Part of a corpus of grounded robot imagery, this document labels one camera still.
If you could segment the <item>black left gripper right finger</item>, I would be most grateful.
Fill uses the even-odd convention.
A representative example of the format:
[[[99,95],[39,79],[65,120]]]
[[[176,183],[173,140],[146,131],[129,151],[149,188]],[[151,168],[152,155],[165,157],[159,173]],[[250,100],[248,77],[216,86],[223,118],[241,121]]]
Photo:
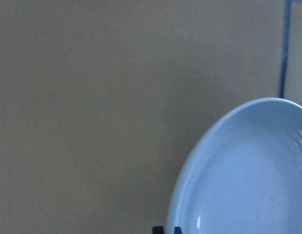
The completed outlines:
[[[174,234],[182,234],[181,227],[174,227]]]

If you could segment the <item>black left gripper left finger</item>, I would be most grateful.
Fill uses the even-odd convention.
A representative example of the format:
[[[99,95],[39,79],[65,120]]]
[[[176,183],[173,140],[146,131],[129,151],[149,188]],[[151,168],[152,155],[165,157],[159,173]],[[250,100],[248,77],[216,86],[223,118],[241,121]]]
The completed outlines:
[[[164,234],[164,227],[163,226],[152,227],[152,234]]]

